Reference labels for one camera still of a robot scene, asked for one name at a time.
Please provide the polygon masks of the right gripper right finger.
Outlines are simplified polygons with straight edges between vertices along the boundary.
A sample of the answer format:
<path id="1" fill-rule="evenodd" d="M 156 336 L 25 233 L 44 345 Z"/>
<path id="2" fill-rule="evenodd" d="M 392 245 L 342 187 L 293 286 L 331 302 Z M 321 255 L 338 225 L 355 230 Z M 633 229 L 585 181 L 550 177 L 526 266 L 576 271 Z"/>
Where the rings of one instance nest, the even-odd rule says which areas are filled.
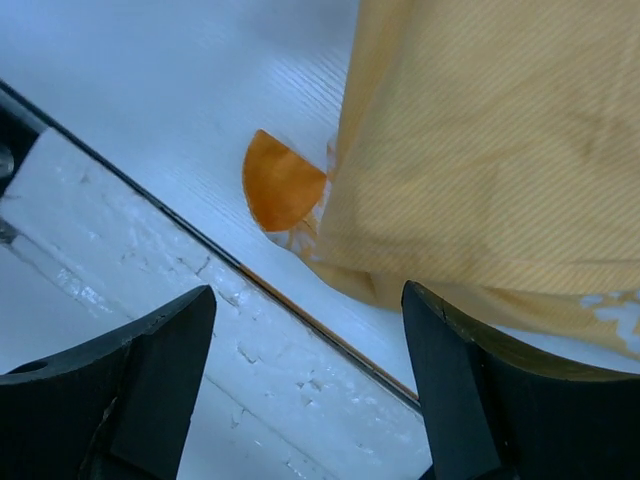
<path id="1" fill-rule="evenodd" d="M 429 479 L 635 479 L 639 378 L 517 340 L 409 282 Z"/>

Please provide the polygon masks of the yellow orange pillowcase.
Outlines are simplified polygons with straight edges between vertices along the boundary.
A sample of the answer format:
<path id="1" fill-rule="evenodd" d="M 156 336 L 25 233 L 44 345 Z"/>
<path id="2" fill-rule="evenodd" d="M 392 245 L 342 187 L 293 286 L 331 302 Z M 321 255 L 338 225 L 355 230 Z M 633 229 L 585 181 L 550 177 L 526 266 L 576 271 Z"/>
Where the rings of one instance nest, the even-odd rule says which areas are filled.
<path id="1" fill-rule="evenodd" d="M 258 131 L 243 188 L 351 298 L 637 357 L 639 5 L 364 1 L 326 166 Z"/>

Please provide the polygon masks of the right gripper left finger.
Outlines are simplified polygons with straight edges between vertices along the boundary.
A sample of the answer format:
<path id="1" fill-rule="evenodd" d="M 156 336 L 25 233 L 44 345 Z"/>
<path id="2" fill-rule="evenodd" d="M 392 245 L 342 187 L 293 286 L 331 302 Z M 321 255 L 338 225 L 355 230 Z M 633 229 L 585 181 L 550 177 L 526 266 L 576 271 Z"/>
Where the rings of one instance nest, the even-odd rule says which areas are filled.
<path id="1" fill-rule="evenodd" d="M 2 375 L 2 478 L 176 478 L 215 314 L 198 286 Z"/>

